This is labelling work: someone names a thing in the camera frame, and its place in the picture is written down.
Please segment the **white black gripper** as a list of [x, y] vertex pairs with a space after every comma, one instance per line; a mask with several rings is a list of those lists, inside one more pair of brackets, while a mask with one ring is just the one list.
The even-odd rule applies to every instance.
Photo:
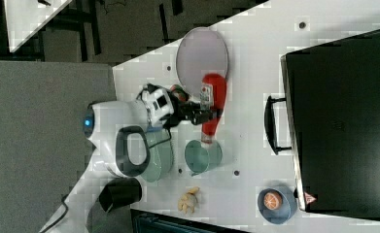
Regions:
[[[152, 128], [164, 127], [175, 114], [172, 93], [162, 86], [147, 83], [143, 86], [138, 98], [147, 109], [149, 125]], [[191, 101], [180, 103], [178, 112], [183, 114], [179, 116], [180, 120], [190, 121], [192, 125], [203, 124], [222, 115], [221, 112], [209, 111], [202, 108], [199, 103]]]

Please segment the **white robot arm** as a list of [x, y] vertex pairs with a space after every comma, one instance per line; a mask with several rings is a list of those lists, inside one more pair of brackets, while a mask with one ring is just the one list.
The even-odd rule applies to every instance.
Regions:
[[[176, 127], [182, 121], [200, 125], [220, 117], [224, 109], [213, 100], [183, 102], [172, 90], [147, 83], [130, 101], [98, 102], [88, 106], [84, 119], [86, 138], [95, 152], [86, 168], [89, 178], [136, 177], [150, 164], [151, 144], [146, 134]], [[144, 161], [131, 161], [128, 139], [138, 135], [143, 143]]]

